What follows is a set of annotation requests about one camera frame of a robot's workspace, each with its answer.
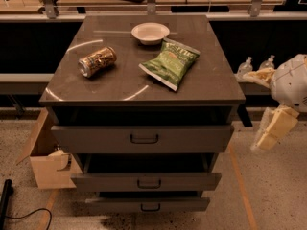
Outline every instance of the cardboard flap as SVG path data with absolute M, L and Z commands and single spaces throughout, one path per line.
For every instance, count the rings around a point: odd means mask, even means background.
M 37 118 L 37 121 L 35 122 L 31 134 L 28 138 L 28 140 L 25 143 L 25 146 L 23 147 L 21 154 L 19 155 L 19 157 L 16 160 L 16 164 L 19 164 L 20 162 L 22 162 L 25 158 L 29 157 L 34 146 L 35 143 L 38 139 L 39 133 L 40 131 L 43 129 L 44 124 L 46 119 L 48 118 L 48 111 L 46 108 L 43 108 L 40 113 L 39 116 Z

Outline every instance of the cabinet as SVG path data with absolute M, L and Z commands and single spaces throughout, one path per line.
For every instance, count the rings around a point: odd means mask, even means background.
M 132 38 L 144 22 L 167 25 L 171 39 L 201 51 L 177 92 L 138 68 L 160 50 Z M 97 193 L 86 202 L 115 212 L 205 210 L 202 193 L 222 177 L 212 169 L 245 100 L 206 17 L 88 16 L 71 46 L 40 102 L 83 170 L 72 175 L 77 190 Z M 103 46 L 117 53 L 115 66 L 86 79 L 78 59 Z

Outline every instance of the open cardboard box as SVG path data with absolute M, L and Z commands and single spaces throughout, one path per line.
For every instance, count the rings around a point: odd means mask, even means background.
M 43 108 L 16 163 L 30 157 L 39 189 L 75 188 L 70 175 L 82 173 L 75 158 L 67 153 L 48 156 L 55 151 L 58 143 L 51 132 L 52 125 L 48 111 Z

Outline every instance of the black pole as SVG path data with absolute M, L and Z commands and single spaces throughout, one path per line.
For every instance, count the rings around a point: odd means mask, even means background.
M 9 196 L 12 194 L 12 181 L 6 180 L 4 183 L 3 191 L 1 194 L 1 201 L 0 201 L 0 230 L 3 230 L 4 226 L 4 219 L 6 217 Z

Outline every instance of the gray drawer front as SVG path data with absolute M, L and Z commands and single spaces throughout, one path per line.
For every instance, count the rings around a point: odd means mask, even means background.
M 205 211 L 209 198 L 97 198 L 86 203 L 106 212 Z
M 172 153 L 223 152 L 229 126 L 53 126 L 66 152 Z
M 72 174 L 81 192 L 209 191 L 215 190 L 218 172 L 85 173 Z

